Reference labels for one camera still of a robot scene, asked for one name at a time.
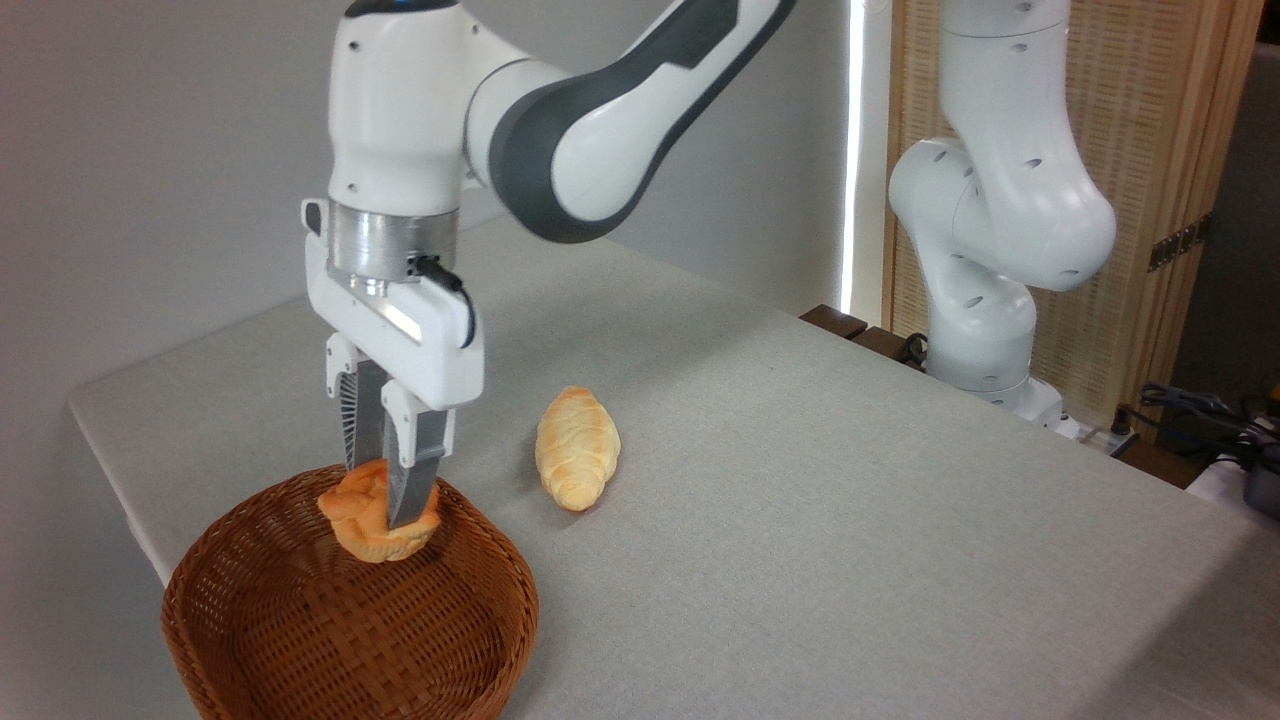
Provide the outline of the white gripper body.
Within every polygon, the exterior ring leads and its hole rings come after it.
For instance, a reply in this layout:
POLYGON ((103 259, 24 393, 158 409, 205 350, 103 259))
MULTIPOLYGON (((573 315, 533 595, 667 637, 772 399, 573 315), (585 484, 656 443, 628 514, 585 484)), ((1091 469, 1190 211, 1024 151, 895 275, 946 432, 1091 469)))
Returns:
POLYGON ((410 214, 306 199, 301 220, 314 311, 431 410, 484 387, 483 324, 453 274, 460 199, 410 214))

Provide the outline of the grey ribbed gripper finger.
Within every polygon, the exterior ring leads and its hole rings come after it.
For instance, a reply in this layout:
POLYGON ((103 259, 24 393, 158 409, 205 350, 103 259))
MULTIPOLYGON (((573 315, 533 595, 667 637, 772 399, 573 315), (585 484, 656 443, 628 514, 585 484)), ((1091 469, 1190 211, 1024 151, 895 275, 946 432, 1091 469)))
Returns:
POLYGON ((344 336, 325 346, 326 392, 338 402, 346 468, 353 470, 383 455, 385 370, 344 336))
POLYGON ((417 521, 435 488, 440 461, 454 446, 454 410, 431 410, 402 383, 381 387, 381 451, 388 461, 388 527, 417 521))

